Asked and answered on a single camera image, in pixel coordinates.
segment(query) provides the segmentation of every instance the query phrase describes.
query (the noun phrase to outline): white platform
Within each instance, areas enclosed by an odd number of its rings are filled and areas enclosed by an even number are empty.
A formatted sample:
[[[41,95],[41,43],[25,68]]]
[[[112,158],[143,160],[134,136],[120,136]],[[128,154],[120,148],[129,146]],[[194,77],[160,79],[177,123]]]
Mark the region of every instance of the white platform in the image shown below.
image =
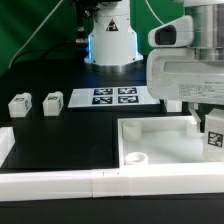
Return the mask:
[[[130,91],[126,94],[120,94],[119,89],[136,89],[136,92],[131,93]],[[104,94],[103,92],[108,89],[111,92]],[[94,95],[94,92],[101,92],[101,95]],[[119,103],[119,97],[128,97],[129,99],[137,97],[138,102]],[[93,99],[95,98],[110,98],[111,102],[102,102],[99,104],[93,104]],[[73,107],[100,107],[100,106],[127,106],[127,105],[144,105],[144,104],[160,104],[159,100],[152,98],[149,94],[146,86],[128,86],[128,87],[105,87],[105,88],[95,88],[95,89],[74,89],[69,101],[69,108]]]
[[[123,140],[118,120],[120,168],[0,175],[0,201],[224,192],[224,163],[205,162],[203,137],[189,137],[192,117],[141,118],[142,138]],[[125,165],[142,151],[148,165]]]

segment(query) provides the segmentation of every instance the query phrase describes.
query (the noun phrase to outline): warning label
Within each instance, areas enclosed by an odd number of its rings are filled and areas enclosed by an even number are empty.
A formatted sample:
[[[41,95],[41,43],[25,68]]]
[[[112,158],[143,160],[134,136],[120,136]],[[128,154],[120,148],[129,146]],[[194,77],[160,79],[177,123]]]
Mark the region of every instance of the warning label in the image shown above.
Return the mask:
[[[119,31],[113,19],[110,21],[106,31]]]

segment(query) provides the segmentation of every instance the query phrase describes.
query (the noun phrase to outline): white cylindrical device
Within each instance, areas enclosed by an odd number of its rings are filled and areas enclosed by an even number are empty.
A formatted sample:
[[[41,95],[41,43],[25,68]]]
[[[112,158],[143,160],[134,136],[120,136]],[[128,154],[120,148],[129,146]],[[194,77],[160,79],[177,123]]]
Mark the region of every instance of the white cylindrical device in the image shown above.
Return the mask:
[[[130,0],[103,2],[94,14],[85,63],[96,71],[123,72],[143,59],[137,49],[137,35],[130,25]]]

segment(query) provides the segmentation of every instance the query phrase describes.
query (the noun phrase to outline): white block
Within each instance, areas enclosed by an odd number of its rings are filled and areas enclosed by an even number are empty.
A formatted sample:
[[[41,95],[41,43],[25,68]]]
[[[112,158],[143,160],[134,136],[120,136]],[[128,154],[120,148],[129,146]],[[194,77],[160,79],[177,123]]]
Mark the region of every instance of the white block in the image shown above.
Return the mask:
[[[206,116],[203,154],[206,160],[224,162],[224,110]]]
[[[182,101],[165,100],[164,102],[167,112],[182,112]]]
[[[17,94],[8,104],[10,117],[25,117],[32,107],[29,93]]]
[[[63,106],[61,92],[49,93],[43,102],[44,116],[58,116]]]
[[[15,144],[12,128],[0,128],[0,167]]]

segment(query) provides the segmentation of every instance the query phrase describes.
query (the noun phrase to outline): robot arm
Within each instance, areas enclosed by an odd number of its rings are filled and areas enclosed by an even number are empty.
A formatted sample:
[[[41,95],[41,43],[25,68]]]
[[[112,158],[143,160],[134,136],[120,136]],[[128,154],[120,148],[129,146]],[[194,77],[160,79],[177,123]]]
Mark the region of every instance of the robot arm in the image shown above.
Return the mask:
[[[148,57],[147,81],[152,96],[189,103],[203,130],[205,115],[224,108],[224,0],[174,0],[185,15],[149,33],[157,47]]]

